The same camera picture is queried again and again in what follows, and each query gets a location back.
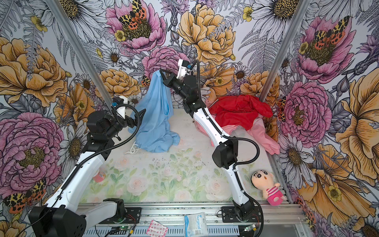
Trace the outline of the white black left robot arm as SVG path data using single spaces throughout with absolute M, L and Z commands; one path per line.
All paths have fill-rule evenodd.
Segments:
M 84 213 L 79 213 L 78 207 L 85 189 L 111 151 L 136 136 L 145 113 L 146 109 L 138 111 L 125 97 L 116 97 L 110 114 L 95 111 L 88 116 L 87 143 L 74 169 L 45 205 L 34 207 L 29 214 L 37 237 L 82 237 L 86 230 L 102 221 L 126 217 L 120 198 L 104 199 Z

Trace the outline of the light blue cloth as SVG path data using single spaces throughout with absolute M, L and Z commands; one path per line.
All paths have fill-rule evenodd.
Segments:
M 171 131 L 169 119 L 174 115 L 170 88 L 163 84 L 160 71 L 153 73 L 147 94 L 136 110 L 145 109 L 141 126 L 135 136 L 138 148 L 151 153 L 168 152 L 180 142 L 179 134 Z

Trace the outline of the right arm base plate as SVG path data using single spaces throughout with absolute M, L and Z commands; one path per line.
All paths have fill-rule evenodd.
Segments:
M 257 206 L 247 212 L 234 206 L 221 207 L 221 218 L 223 223 L 262 223 L 262 217 L 262 210 Z

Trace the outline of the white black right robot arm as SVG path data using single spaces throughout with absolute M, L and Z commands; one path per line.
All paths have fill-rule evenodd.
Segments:
M 180 59 L 178 66 L 178 73 L 160 69 L 162 82 L 182 98 L 185 112 L 199 123 L 213 142 L 215 151 L 212 159 L 217 167 L 226 172 L 238 220 L 247 221 L 252 214 L 263 215 L 261 205 L 245 191 L 238 169 L 241 165 L 248 165 L 257 160 L 260 155 L 258 144 L 251 139 L 243 138 L 243 141 L 250 142 L 255 146 L 256 154 L 249 161 L 239 162 L 237 159 L 238 143 L 241 138 L 231 137 L 224 131 L 202 101 L 199 61 L 190 63 Z

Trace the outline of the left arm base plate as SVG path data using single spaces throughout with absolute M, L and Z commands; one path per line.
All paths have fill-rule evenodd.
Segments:
M 121 217 L 108 218 L 100 224 L 139 224 L 142 208 L 126 207 L 125 212 Z

